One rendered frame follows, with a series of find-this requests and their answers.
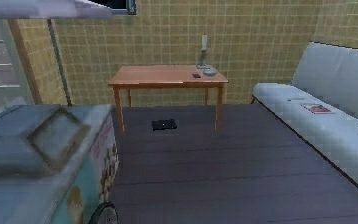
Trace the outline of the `black flat bag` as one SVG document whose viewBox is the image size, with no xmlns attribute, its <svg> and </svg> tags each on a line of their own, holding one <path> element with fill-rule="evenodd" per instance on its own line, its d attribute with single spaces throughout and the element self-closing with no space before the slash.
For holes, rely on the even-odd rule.
<svg viewBox="0 0 358 224">
<path fill-rule="evenodd" d="M 154 131 L 177 128 L 177 124 L 174 119 L 156 120 L 156 121 L 152 121 L 151 124 L 152 124 L 152 129 Z"/>
</svg>

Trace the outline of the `brown wooden table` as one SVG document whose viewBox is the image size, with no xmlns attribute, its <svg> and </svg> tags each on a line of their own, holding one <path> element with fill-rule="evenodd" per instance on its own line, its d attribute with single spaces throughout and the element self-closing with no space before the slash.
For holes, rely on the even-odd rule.
<svg viewBox="0 0 358 224">
<path fill-rule="evenodd" d="M 217 102 L 214 128 L 218 130 L 221 120 L 223 90 L 228 80 L 216 68 L 210 66 L 208 69 L 216 70 L 217 74 L 212 77 L 205 76 L 203 70 L 206 69 L 198 69 L 196 65 L 122 66 L 108 81 L 108 86 L 113 90 L 120 133 L 125 133 L 120 96 L 122 89 L 127 91 L 128 105 L 131 106 L 132 89 L 201 88 L 205 90 L 204 101 L 208 102 L 208 89 L 216 88 Z M 199 74 L 201 78 L 193 78 L 192 74 L 195 73 Z"/>
</svg>

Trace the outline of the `grey candle on holder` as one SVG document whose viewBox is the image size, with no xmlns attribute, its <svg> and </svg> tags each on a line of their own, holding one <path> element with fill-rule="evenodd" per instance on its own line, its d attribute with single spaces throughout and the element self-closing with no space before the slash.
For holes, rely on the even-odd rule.
<svg viewBox="0 0 358 224">
<path fill-rule="evenodd" d="M 208 69 L 209 66 L 206 64 L 206 53 L 207 53 L 207 35 L 203 34 L 201 37 L 201 56 L 200 62 L 196 65 L 198 69 Z"/>
</svg>

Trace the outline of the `dark framed window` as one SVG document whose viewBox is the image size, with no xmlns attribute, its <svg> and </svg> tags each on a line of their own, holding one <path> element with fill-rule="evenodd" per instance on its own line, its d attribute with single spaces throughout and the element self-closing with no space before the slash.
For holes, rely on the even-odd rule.
<svg viewBox="0 0 358 224">
<path fill-rule="evenodd" d="M 135 15 L 136 0 L 91 0 L 97 4 L 109 7 L 113 14 Z"/>
</svg>

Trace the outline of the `black cart wheel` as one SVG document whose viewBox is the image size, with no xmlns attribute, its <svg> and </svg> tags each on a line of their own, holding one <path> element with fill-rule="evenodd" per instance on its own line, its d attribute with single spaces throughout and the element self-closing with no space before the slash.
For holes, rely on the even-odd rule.
<svg viewBox="0 0 358 224">
<path fill-rule="evenodd" d="M 111 202 L 97 206 L 88 224 L 120 224 L 116 207 Z"/>
</svg>

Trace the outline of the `grey canopy pole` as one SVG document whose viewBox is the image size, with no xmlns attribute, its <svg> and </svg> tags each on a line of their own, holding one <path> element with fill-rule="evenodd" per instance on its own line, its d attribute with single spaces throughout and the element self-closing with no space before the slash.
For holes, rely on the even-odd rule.
<svg viewBox="0 0 358 224">
<path fill-rule="evenodd" d="M 67 102 L 68 106 L 72 106 L 72 101 L 71 101 L 71 97 L 70 97 L 70 93 L 69 93 L 69 89 L 68 89 L 67 80 L 66 80 L 66 77 L 64 74 L 63 63 L 62 63 L 62 59 L 60 56 L 60 51 L 59 51 L 55 28 L 54 28 L 52 19 L 47 19 L 47 26 L 48 26 L 49 35 L 50 35 L 53 51 L 55 54 L 55 60 L 56 60 L 57 66 L 58 66 L 58 72 L 59 72 L 60 79 L 62 82 L 62 87 L 63 87 L 63 91 L 65 94 L 66 102 Z"/>
</svg>

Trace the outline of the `red and white book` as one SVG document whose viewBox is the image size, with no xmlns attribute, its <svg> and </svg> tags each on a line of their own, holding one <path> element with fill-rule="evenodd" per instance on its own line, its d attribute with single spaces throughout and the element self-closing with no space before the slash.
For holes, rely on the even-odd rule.
<svg viewBox="0 0 358 224">
<path fill-rule="evenodd" d="M 331 114 L 332 111 L 321 104 L 302 104 L 302 107 L 313 114 Z"/>
</svg>

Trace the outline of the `grey painted cart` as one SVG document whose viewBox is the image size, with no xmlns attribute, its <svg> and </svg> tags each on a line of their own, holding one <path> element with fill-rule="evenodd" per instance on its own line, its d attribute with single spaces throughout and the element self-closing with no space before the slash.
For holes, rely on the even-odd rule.
<svg viewBox="0 0 358 224">
<path fill-rule="evenodd" d="M 0 224 L 88 224 L 113 203 L 118 164 L 109 104 L 2 111 Z"/>
</svg>

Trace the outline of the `pale grey sofa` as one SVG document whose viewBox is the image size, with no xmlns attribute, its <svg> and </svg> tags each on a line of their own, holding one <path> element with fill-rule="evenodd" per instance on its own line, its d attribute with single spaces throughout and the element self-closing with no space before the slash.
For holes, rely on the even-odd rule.
<svg viewBox="0 0 358 224">
<path fill-rule="evenodd" d="M 258 83 L 252 99 L 358 186 L 358 49 L 311 42 L 288 84 Z"/>
</svg>

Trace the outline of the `grey cart canopy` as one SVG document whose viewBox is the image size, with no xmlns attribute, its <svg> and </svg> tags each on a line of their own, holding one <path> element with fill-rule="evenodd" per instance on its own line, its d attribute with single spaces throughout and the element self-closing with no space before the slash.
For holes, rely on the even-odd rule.
<svg viewBox="0 0 358 224">
<path fill-rule="evenodd" d="M 0 0 L 0 19 L 109 18 L 112 9 L 90 0 Z"/>
</svg>

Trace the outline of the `white paned door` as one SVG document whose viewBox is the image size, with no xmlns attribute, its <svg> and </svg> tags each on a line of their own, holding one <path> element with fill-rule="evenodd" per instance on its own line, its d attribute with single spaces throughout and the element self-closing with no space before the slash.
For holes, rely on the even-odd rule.
<svg viewBox="0 0 358 224">
<path fill-rule="evenodd" d="M 6 19 L 0 19 L 0 112 L 33 104 L 33 96 Z"/>
</svg>

